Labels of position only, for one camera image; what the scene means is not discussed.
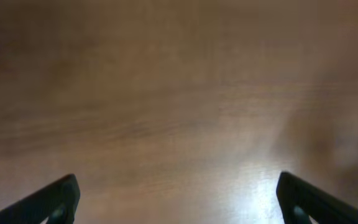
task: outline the glossy surface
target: glossy surface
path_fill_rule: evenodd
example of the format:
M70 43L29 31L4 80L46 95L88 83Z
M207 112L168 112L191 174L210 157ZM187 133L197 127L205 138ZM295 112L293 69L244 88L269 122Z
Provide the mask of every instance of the glossy surface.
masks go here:
M0 209L282 223L281 170L358 207L358 0L0 0Z

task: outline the wood grain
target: wood grain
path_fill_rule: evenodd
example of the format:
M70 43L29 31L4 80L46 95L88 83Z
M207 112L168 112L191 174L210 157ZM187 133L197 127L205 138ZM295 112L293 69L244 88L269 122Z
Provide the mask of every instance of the wood grain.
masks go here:
M0 0L0 209L282 223L281 170L358 207L358 0Z

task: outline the dark object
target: dark object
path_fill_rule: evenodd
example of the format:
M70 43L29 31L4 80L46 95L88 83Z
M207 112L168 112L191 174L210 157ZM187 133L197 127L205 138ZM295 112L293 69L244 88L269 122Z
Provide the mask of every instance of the dark object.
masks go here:
M0 224L72 224L80 200L74 174L42 188L0 211Z
M282 172L276 189L284 222L358 223L358 210L313 187L288 172Z

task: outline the brown wooden surface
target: brown wooden surface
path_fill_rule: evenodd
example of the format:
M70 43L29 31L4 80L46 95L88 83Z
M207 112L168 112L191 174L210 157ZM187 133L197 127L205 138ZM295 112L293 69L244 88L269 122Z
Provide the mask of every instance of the brown wooden surface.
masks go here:
M358 207L358 0L0 0L0 209L282 223L284 169Z

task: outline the blurry black object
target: blurry black object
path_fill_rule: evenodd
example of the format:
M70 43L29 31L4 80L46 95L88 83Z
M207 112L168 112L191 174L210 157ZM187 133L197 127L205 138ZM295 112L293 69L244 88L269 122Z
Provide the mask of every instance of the blurry black object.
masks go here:
M309 224L358 223L358 210L313 187L288 172L282 172L276 189L284 222Z
M0 211L0 224L72 224L80 200L74 174L66 175Z

